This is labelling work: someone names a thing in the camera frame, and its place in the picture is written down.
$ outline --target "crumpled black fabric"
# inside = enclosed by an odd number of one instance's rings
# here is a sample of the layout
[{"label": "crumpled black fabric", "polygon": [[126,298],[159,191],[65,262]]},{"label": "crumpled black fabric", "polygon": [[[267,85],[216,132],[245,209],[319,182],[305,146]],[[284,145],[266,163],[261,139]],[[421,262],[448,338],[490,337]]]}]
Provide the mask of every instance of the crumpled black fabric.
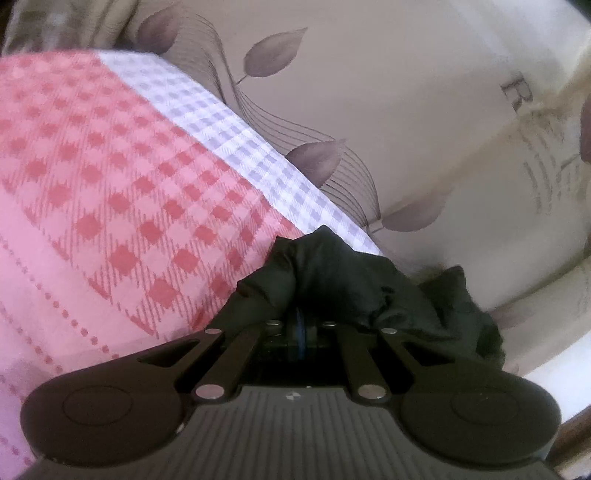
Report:
[{"label": "crumpled black fabric", "polygon": [[293,305],[323,320],[396,328],[499,368],[505,359],[499,329],[470,297],[461,267],[416,286],[389,259],[354,251],[326,226],[277,237],[265,265],[238,282],[209,326],[231,337]]}]

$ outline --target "red checkered pattern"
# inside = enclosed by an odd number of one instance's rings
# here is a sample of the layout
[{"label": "red checkered pattern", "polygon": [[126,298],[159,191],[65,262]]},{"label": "red checkered pattern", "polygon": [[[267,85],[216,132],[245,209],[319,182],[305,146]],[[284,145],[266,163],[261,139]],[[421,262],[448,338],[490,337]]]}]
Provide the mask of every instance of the red checkered pattern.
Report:
[{"label": "red checkered pattern", "polygon": [[10,57],[0,78],[5,190],[150,335],[202,327],[276,235],[301,235],[94,55]]}]

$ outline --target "leaf print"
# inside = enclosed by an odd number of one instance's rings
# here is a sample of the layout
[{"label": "leaf print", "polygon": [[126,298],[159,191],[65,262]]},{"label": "leaf print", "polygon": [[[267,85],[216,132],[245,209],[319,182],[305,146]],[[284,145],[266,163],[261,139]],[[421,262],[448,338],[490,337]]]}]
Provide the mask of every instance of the leaf print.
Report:
[{"label": "leaf print", "polygon": [[295,147],[285,157],[317,187],[339,166],[345,140],[311,142]]},{"label": "leaf print", "polygon": [[587,97],[581,110],[581,159],[591,163],[591,95]]},{"label": "leaf print", "polygon": [[436,190],[422,199],[382,218],[382,225],[394,232],[415,232],[431,225],[443,211],[451,190]]},{"label": "leaf print", "polygon": [[306,30],[276,33],[255,43],[244,57],[244,73],[268,77],[283,70],[296,57]]},{"label": "leaf print", "polygon": [[181,19],[176,5],[146,18],[138,29],[137,44],[143,51],[162,54],[173,46]]}]

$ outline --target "white and purple gingham fabric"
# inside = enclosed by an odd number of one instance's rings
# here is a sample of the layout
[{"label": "white and purple gingham fabric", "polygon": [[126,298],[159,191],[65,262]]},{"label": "white and purple gingham fabric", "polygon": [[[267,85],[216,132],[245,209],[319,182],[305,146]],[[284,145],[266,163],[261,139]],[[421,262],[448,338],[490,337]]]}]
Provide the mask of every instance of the white and purple gingham fabric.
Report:
[{"label": "white and purple gingham fabric", "polygon": [[303,233],[327,225],[353,249],[380,255],[365,231],[212,93],[153,54],[99,52],[152,106],[227,162]]}]

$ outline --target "patterned bedding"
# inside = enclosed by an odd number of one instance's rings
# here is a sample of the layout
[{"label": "patterned bedding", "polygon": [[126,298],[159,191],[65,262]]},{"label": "patterned bedding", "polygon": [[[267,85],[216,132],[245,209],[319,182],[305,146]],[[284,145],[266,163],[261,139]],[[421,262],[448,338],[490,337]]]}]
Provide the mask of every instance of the patterned bedding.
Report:
[{"label": "patterned bedding", "polygon": [[275,236],[378,248],[211,93],[152,54],[0,61],[0,478],[49,378],[201,329]]}]

